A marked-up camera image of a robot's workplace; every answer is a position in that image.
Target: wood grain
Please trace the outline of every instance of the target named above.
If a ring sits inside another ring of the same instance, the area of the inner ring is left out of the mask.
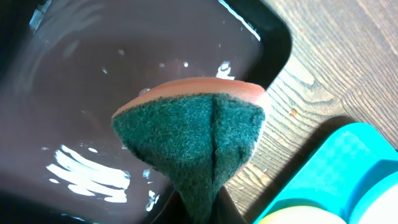
[[[293,168],[287,164],[294,158],[304,160],[339,124],[325,121],[348,117],[369,123],[398,148],[398,2],[265,3],[287,23],[293,48],[267,90],[270,107],[259,148],[226,185],[250,222],[299,162]]]

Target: wooden surface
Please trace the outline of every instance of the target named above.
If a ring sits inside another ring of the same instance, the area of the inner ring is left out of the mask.
[[[398,2],[265,2],[287,23],[293,47],[267,90],[259,149],[226,185],[248,221],[322,138],[352,120],[373,125],[398,148]]]

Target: green scouring pad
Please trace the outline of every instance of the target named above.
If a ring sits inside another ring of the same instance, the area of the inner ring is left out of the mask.
[[[222,185],[251,157],[264,110],[226,93],[158,98],[117,114],[113,128],[166,175],[194,223],[206,223]]]

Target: wooden table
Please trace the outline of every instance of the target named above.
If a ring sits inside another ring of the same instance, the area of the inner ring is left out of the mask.
[[[292,33],[292,54],[267,92],[260,145],[227,183],[253,221],[336,128],[373,125],[398,148],[398,2],[265,0]]]

